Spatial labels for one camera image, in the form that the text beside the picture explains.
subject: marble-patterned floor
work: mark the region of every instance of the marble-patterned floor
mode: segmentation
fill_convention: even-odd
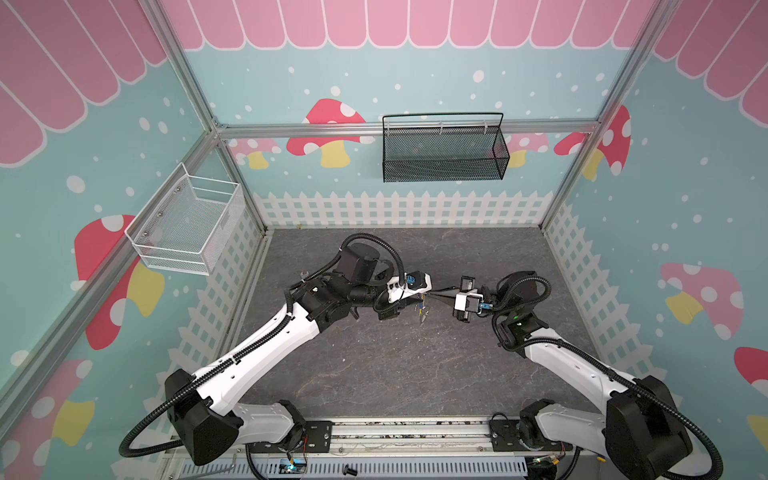
[[[536,270],[552,295],[540,318],[594,354],[587,330],[537,228],[410,228],[275,230],[238,341],[282,305],[282,288],[328,262],[349,234],[373,233],[400,254],[406,270],[432,277],[435,289],[462,275],[495,285],[504,275]],[[579,392],[530,360],[496,346],[490,318],[460,323],[451,307],[432,301],[423,324],[414,307],[378,321],[360,309],[334,323],[269,371],[241,402],[290,400],[305,417],[358,415],[517,415],[531,400],[549,398],[596,412]]]

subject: white picket fence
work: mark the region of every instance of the white picket fence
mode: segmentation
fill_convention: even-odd
[[[629,305],[619,303],[618,286],[608,283],[609,270],[601,270],[600,255],[591,252],[592,242],[584,238],[586,229],[578,227],[573,205],[564,205],[547,230],[555,259],[585,319],[601,360],[615,369],[642,378],[653,375],[663,380],[666,370],[650,361],[653,346],[637,338],[640,325],[627,318]]]
[[[198,304],[189,309],[190,324],[179,329],[178,348],[169,349],[170,365],[155,374],[160,388],[157,395],[144,400],[144,409],[151,412],[165,397],[165,379],[179,368],[194,372],[215,360],[214,355],[232,316],[235,301],[245,279],[243,278],[252,255],[255,254],[260,234],[247,210],[227,241],[224,251],[211,275],[206,278],[205,290],[197,291]],[[144,430],[134,446],[156,445],[167,442],[173,427],[166,415],[161,415]],[[151,480],[160,468],[160,455],[139,458],[121,458],[111,465],[117,480]]]
[[[379,192],[369,196],[363,192],[359,197],[351,193],[339,197],[331,193],[323,197],[300,194],[282,197],[269,194],[267,198],[253,195],[259,213],[272,227],[440,227],[504,225],[510,227],[533,227],[539,225],[552,200],[552,192],[543,197],[534,192],[523,196],[517,192],[509,197],[502,192],[497,197],[486,192],[477,196],[471,192],[463,197],[458,192],[447,196],[443,192],[431,196],[417,197],[413,192],[401,197],[395,192],[385,197]]]

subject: white mesh basket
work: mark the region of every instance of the white mesh basket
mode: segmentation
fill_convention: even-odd
[[[125,229],[149,268],[210,275],[245,210],[234,182],[189,175],[184,164]]]

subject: metal basket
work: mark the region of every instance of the metal basket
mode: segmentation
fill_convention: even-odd
[[[445,120],[406,120],[416,116]],[[385,115],[384,181],[503,179],[509,163],[503,118],[495,112]]]
[[[189,175],[184,164],[125,229],[149,268],[210,275],[245,210],[234,182]]]

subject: mushroom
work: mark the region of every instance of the mushroom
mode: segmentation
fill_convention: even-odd
[[[746,422],[750,424],[757,441],[763,444],[763,448],[768,452],[768,417],[750,415],[746,418]]]
[[[715,333],[728,340],[741,326],[744,299],[741,286],[728,270],[707,266],[665,263],[661,266],[664,282],[681,290],[667,298],[667,306],[681,323],[689,325],[694,317],[706,311]]]
[[[233,138],[229,141],[230,150],[237,164],[245,165],[248,158],[248,166],[253,170],[263,170],[270,166],[262,152],[279,154],[282,152],[273,138]]]
[[[627,163],[630,142],[632,140],[631,135],[632,126],[629,110],[621,105],[614,120],[611,122],[611,125],[603,134],[600,143],[598,143],[597,148],[592,152],[584,169],[581,171],[584,178],[592,180],[593,182],[595,181],[598,177],[598,166],[603,158],[607,160],[613,175],[620,174],[624,169],[624,165]],[[557,155],[574,154],[578,151],[578,148],[581,147],[585,137],[586,134],[578,132],[570,134],[560,143],[555,145],[554,152]]]
[[[733,354],[733,363],[751,386],[768,396],[768,352],[743,346]]]
[[[509,165],[507,168],[518,168],[525,165],[525,152],[537,151],[543,154],[549,149],[549,139],[545,134],[512,134],[507,135],[509,150]]]
[[[48,462],[51,439],[60,439],[71,447],[80,442],[96,405],[67,399],[92,366],[91,360],[68,360],[58,367],[2,446],[5,478],[37,480]]]
[[[318,100],[301,122],[303,124],[363,124],[366,121],[354,108],[332,98]],[[372,144],[373,137],[318,137],[291,138],[287,149],[291,154],[311,154],[318,148],[323,151],[320,165],[325,168],[341,168],[349,165],[349,155],[344,150],[345,141]]]
[[[123,226],[131,222],[131,215],[113,215],[86,225],[74,239],[74,260],[78,278],[72,283],[80,288],[123,236]],[[149,316],[160,301],[165,288],[162,273],[149,270],[139,259],[128,270],[107,297],[93,320],[85,328],[85,337],[94,350],[105,349],[118,337],[123,324],[125,303],[132,300],[142,316]]]

